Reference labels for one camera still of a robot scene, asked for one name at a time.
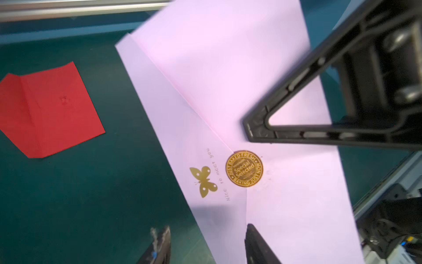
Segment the red envelope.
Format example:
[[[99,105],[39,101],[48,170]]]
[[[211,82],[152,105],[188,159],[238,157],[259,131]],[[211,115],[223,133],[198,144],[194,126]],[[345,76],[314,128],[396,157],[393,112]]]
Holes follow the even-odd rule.
[[[27,157],[45,158],[105,133],[73,62],[1,81],[1,132]]]

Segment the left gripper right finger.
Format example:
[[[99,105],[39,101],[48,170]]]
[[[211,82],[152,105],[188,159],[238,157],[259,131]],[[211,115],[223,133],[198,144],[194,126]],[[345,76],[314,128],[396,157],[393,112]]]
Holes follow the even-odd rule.
[[[247,225],[245,249],[248,264],[281,264],[253,224]]]

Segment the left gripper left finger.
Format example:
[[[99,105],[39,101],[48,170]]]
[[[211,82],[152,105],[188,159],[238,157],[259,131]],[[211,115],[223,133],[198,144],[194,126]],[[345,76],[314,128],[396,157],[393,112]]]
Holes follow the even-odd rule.
[[[170,264],[171,258],[171,231],[169,226],[165,226],[160,231],[151,228],[153,239],[150,246],[142,254],[137,264]]]

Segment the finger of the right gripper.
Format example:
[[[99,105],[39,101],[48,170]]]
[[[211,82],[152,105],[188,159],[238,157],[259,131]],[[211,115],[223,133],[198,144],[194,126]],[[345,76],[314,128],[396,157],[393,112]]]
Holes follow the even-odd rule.
[[[318,79],[337,70],[331,122]],[[422,148],[422,3],[364,1],[243,119],[252,143]]]

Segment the lilac envelope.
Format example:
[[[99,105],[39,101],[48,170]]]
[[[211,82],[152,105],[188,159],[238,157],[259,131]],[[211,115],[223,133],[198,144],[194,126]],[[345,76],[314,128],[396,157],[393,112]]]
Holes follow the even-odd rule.
[[[216,263],[250,223],[284,264],[363,263],[337,147],[242,126],[309,49],[299,1],[174,1],[116,48]]]

